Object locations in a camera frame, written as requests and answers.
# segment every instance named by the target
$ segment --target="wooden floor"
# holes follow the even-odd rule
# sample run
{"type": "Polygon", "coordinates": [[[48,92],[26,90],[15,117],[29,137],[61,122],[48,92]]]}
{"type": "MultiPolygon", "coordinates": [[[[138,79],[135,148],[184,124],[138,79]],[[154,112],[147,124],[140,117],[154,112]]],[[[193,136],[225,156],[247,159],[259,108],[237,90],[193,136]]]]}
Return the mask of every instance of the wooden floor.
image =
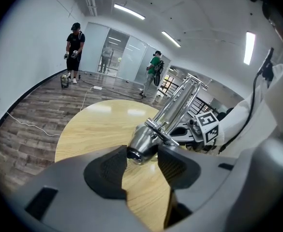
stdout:
{"type": "MultiPolygon", "coordinates": [[[[110,99],[127,99],[160,109],[166,102],[165,98],[160,102],[154,101],[156,89],[150,89],[147,97],[140,100],[141,85],[106,75],[81,72],[81,80],[110,90],[103,88],[89,92],[84,107],[110,99]]],[[[28,95],[11,115],[50,134],[61,134],[66,124],[79,112],[84,95],[91,87],[78,81],[76,85],[70,84],[62,89],[58,75],[28,95]]],[[[8,195],[54,163],[58,140],[57,136],[47,136],[34,127],[21,125],[7,117],[0,128],[0,190],[8,195]]]]}

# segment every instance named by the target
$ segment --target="person in green shirt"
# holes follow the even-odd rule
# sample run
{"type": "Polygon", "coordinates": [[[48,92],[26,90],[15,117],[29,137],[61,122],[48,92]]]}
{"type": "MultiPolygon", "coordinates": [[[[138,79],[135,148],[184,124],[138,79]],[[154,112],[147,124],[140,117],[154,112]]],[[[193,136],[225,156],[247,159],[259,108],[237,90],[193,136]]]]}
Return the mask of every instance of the person in green shirt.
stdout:
{"type": "Polygon", "coordinates": [[[161,52],[160,51],[156,51],[155,54],[153,54],[154,58],[151,60],[150,62],[150,66],[147,67],[147,77],[146,77],[146,81],[143,84],[143,90],[141,91],[140,95],[143,97],[146,97],[147,95],[147,91],[151,85],[151,82],[154,79],[155,76],[155,71],[154,71],[154,67],[158,65],[158,63],[161,61],[161,52]]]}

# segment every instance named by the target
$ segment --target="black shorts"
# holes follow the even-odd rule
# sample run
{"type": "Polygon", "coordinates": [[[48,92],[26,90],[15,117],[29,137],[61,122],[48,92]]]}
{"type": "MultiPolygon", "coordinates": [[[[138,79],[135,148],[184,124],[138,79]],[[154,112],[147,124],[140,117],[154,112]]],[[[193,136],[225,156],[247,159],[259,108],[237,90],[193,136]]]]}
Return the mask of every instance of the black shorts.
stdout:
{"type": "Polygon", "coordinates": [[[79,70],[79,64],[80,64],[80,59],[79,59],[79,57],[76,57],[76,58],[69,57],[66,60],[66,64],[67,64],[67,70],[68,71],[78,71],[79,70]]]}

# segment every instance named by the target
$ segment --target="table top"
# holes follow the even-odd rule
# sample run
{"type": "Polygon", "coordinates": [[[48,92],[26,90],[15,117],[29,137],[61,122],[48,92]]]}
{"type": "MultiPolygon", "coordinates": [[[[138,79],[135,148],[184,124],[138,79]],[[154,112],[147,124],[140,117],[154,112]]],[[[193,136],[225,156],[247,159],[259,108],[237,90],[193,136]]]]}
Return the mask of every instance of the table top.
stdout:
{"type": "MultiPolygon", "coordinates": [[[[63,130],[55,162],[91,151],[127,145],[137,125],[153,118],[158,110],[127,100],[95,103],[76,114],[63,130]]],[[[138,166],[127,162],[122,188],[127,205],[150,230],[163,230],[170,187],[157,162],[138,166]]]]}

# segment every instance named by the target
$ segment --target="person in black clothes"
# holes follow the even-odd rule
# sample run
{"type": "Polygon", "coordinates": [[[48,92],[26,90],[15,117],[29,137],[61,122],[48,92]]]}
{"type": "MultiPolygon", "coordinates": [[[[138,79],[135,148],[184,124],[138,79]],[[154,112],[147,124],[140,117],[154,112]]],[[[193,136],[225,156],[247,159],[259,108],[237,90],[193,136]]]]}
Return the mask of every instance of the person in black clothes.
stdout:
{"type": "Polygon", "coordinates": [[[72,26],[72,31],[67,38],[66,45],[66,54],[64,59],[67,63],[68,77],[71,80],[71,72],[74,71],[73,83],[76,84],[77,80],[75,79],[79,70],[79,64],[81,60],[82,49],[85,42],[85,35],[80,31],[80,23],[74,23],[72,26]]]}

